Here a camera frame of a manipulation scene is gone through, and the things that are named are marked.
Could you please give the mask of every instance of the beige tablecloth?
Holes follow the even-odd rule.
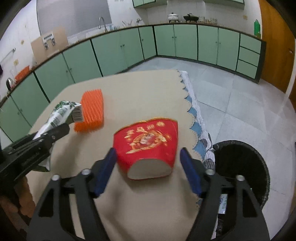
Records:
[[[170,176],[152,180],[129,180],[115,165],[105,192],[95,200],[103,225],[111,240],[185,240],[198,212],[185,173],[179,160],[182,147],[200,159],[192,149],[196,145],[194,122],[187,111],[191,105],[184,98],[188,93],[176,70],[131,72],[98,78],[65,88],[40,115],[31,132],[37,131],[61,100],[80,102],[87,90],[102,89],[104,97],[104,127],[80,134],[73,131],[57,141],[52,152],[51,171],[30,172],[28,183],[38,202],[51,176],[70,177],[90,168],[103,159],[112,147],[113,134],[123,126],[153,117],[168,117],[178,121],[179,141],[176,162]],[[76,234],[83,237],[71,195],[72,217]]]

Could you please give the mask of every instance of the wall outlet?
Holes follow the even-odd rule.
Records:
[[[17,66],[19,63],[18,63],[18,59],[16,59],[14,62],[13,62],[13,64],[15,65],[15,66]]]

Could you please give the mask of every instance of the faucet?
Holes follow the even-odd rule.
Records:
[[[104,27],[105,27],[105,32],[107,32],[107,28],[106,28],[105,20],[104,20],[103,17],[100,17],[100,18],[99,18],[99,29],[101,29],[101,19],[103,20],[103,24],[104,24]]]

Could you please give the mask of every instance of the gray floor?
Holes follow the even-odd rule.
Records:
[[[263,208],[272,238],[287,220],[294,193],[296,114],[283,92],[261,80],[187,61],[155,58],[130,71],[178,69],[188,72],[213,143],[236,139],[263,156],[271,189]]]

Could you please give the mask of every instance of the orange foam net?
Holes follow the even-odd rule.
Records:
[[[98,129],[104,123],[104,102],[101,90],[86,91],[81,98],[84,121],[76,122],[74,131],[87,132]]]

